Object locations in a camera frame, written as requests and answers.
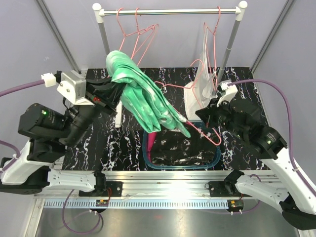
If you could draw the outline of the green white tie-dye trousers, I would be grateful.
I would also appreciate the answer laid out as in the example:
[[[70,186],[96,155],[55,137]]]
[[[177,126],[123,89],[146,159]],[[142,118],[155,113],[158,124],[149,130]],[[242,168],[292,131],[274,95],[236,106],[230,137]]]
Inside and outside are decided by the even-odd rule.
[[[111,82],[125,83],[121,101],[147,133],[177,129],[190,138],[185,128],[185,117],[179,114],[165,98],[159,87],[125,53],[111,51],[106,58],[106,68]]]

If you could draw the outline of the black white patterned trousers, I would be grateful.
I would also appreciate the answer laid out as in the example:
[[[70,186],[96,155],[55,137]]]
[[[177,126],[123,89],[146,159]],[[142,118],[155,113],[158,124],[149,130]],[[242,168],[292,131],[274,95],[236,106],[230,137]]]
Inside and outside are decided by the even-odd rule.
[[[147,152],[149,162],[157,166],[184,167],[207,165],[213,167],[220,158],[218,146],[210,143],[197,131],[191,132],[191,137],[185,137],[179,131],[163,130],[157,132],[151,152]]]

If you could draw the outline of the magenta pink trousers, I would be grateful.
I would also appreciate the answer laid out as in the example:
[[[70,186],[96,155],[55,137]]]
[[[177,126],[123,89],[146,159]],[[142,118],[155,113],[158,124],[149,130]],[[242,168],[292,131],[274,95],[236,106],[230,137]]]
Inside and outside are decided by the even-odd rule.
[[[147,152],[150,153],[155,143],[157,132],[148,133]]]

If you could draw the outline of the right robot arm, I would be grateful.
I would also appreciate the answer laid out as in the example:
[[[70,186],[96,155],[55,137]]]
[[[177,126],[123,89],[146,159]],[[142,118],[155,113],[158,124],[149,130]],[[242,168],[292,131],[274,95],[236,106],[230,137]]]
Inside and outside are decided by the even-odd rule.
[[[252,196],[279,211],[283,218],[299,230],[316,227],[316,197],[309,190],[290,159],[287,142],[272,127],[260,120],[260,110],[247,100],[224,101],[212,99],[208,106],[195,114],[208,126],[220,126],[239,139],[252,155],[265,164],[285,186],[273,188],[252,179],[242,171],[233,170],[221,187],[228,195]]]

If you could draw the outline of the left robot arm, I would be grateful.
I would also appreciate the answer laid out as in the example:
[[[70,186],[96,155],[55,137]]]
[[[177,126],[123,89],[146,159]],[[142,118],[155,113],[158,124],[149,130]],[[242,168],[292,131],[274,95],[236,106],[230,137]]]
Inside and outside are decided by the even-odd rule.
[[[0,190],[3,193],[35,195],[44,190],[77,190],[81,197],[111,194],[101,171],[87,175],[55,170],[53,165],[67,150],[77,147],[101,113],[116,115],[125,88],[111,78],[85,79],[74,71],[47,73],[41,80],[20,85],[15,91],[44,84],[57,86],[63,101],[72,106],[63,114],[39,103],[32,104],[19,120],[18,132],[28,138],[21,150],[0,163]]]

